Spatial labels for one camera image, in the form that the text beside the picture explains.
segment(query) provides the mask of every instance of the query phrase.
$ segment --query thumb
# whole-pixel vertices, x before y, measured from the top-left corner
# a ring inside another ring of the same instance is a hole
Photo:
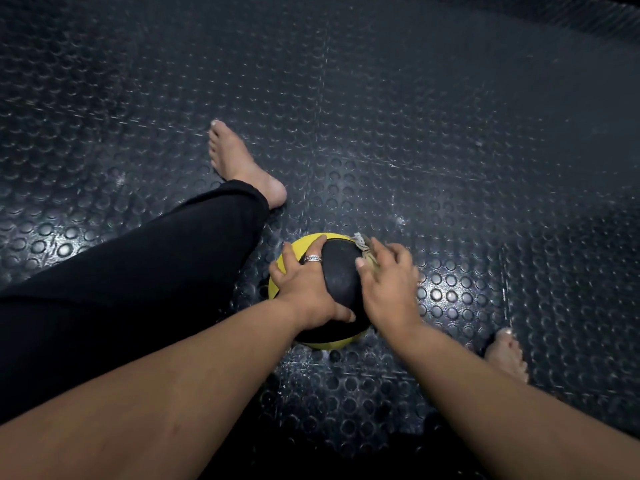
[[[336,303],[335,311],[333,313],[333,319],[340,322],[351,323],[356,321],[356,315],[346,306],[343,306],[340,303]]]
[[[369,262],[364,258],[356,258],[356,268],[360,275],[360,281],[362,282],[362,288],[368,288],[371,286],[373,278],[373,270]]]

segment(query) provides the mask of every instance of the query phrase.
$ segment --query foot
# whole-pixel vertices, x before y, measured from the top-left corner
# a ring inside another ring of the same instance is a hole
[[[287,199],[284,185],[260,168],[244,142],[226,124],[211,122],[209,130],[209,155],[213,168],[225,180],[240,180],[254,186],[264,195],[270,209],[281,206]]]
[[[527,363],[522,359],[522,349],[512,329],[503,328],[495,334],[495,341],[487,348],[484,359],[514,379],[524,384],[529,382]]]

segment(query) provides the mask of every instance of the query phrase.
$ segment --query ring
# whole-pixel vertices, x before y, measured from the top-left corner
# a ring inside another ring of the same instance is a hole
[[[322,262],[322,258],[320,256],[305,256],[305,262]]]

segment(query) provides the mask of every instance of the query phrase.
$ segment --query black rubber floor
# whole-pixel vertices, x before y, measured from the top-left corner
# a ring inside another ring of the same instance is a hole
[[[0,34],[2,286],[219,185],[217,117],[290,195],[237,308],[285,239],[399,241],[425,320],[479,353],[512,325],[535,386],[640,434],[637,9],[0,0]],[[373,332],[293,348],[217,460],[291,452],[476,468]]]

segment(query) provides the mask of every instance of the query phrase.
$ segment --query pant leg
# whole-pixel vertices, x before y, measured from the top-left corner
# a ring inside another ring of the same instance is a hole
[[[215,323],[268,214],[233,180],[0,293],[0,424]]]

